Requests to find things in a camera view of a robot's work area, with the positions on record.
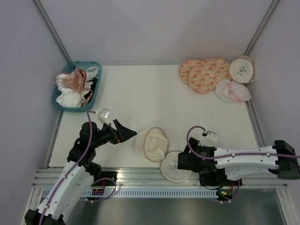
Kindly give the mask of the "round mesh laundry bag glasses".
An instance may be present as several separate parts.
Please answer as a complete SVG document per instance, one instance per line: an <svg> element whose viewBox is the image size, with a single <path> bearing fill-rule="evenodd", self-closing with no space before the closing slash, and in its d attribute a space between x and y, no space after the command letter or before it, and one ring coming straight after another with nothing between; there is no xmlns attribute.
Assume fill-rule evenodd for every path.
<svg viewBox="0 0 300 225"><path fill-rule="evenodd" d="M191 171L178 169L179 151L168 150L169 141L165 132L159 127L153 127L138 133L135 138L136 154L153 163L160 163L160 172L172 183L185 182Z"/></svg>

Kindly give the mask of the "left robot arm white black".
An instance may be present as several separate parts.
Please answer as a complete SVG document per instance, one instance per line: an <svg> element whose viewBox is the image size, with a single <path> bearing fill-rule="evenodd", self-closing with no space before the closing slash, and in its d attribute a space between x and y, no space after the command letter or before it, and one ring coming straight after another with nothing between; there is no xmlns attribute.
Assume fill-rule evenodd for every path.
<svg viewBox="0 0 300 225"><path fill-rule="evenodd" d="M99 129L95 122L82 125L67 157L67 162L58 180L47 197L35 210L28 210L24 216L27 225L64 225L84 191L96 186L105 178L101 166L93 163L96 148L107 143L123 143L137 135L136 131L113 120L115 127L104 124Z"/></svg>

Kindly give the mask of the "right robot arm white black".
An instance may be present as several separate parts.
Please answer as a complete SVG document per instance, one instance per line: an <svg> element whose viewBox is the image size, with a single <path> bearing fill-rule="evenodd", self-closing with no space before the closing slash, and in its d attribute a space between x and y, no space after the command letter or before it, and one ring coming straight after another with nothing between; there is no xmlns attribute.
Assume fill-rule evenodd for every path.
<svg viewBox="0 0 300 225"><path fill-rule="evenodd" d="M207 183L214 178L217 185L260 174L274 174L282 180L298 180L300 166L294 148L277 140L258 149L230 150L202 146L194 138L178 154L177 168L198 173Z"/></svg>

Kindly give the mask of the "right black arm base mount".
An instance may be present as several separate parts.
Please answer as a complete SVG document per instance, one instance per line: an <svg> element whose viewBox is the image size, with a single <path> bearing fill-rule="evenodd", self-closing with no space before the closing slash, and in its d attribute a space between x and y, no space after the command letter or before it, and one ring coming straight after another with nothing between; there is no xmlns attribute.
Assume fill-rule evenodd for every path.
<svg viewBox="0 0 300 225"><path fill-rule="evenodd" d="M202 187L220 187L220 186L237 186L237 180L229 180L227 175L225 174L225 170L216 170L210 173L200 173L199 174L199 181Z"/></svg>

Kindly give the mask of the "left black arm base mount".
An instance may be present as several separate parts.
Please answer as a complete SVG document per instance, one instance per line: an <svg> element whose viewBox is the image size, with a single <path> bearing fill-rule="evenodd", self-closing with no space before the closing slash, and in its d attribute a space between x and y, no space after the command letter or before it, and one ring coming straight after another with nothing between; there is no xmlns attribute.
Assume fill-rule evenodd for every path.
<svg viewBox="0 0 300 225"><path fill-rule="evenodd" d="M116 171L102 171L100 175L94 177L91 186L114 187L116 185L118 173Z"/></svg>

